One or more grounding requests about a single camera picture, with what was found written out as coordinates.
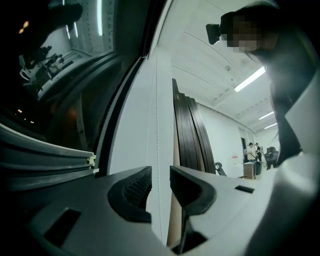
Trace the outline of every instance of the white ceiling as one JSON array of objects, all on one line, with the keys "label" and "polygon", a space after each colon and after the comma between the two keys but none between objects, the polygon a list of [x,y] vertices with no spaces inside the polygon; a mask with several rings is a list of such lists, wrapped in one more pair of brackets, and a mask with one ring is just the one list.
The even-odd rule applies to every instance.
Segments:
[{"label": "white ceiling", "polygon": [[270,79],[263,74],[240,92],[234,87],[251,76],[262,65],[244,53],[235,52],[225,42],[210,45],[206,24],[219,24],[221,16],[236,11],[252,0],[174,0],[168,27],[172,27],[177,43],[171,48],[172,73],[179,90],[207,107],[217,110],[254,132],[276,122],[274,115],[259,117],[272,111]]}]

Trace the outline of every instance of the white wall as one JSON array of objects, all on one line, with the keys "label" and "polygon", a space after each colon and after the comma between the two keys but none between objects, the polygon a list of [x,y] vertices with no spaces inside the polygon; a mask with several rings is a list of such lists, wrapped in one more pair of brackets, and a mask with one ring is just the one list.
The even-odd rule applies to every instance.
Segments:
[{"label": "white wall", "polygon": [[222,168],[227,176],[242,176],[243,147],[241,137],[243,135],[239,128],[247,133],[245,139],[254,138],[254,133],[240,123],[214,112],[208,107],[199,105],[198,109],[209,137],[214,161],[222,163]]},{"label": "white wall", "polygon": [[171,57],[156,47],[143,61],[125,102],[112,150],[110,174],[152,166],[147,210],[152,230],[167,243],[173,165],[174,106]]},{"label": "white wall", "polygon": [[279,144],[279,137],[278,137],[278,127],[272,127],[258,133],[256,136],[256,142],[259,143],[260,146],[263,147],[264,153],[267,152],[267,148],[275,147],[278,151],[280,144]]},{"label": "white wall", "polygon": [[52,46],[52,49],[49,51],[48,56],[53,54],[66,54],[70,51],[67,32],[64,27],[53,31],[41,47]]}]

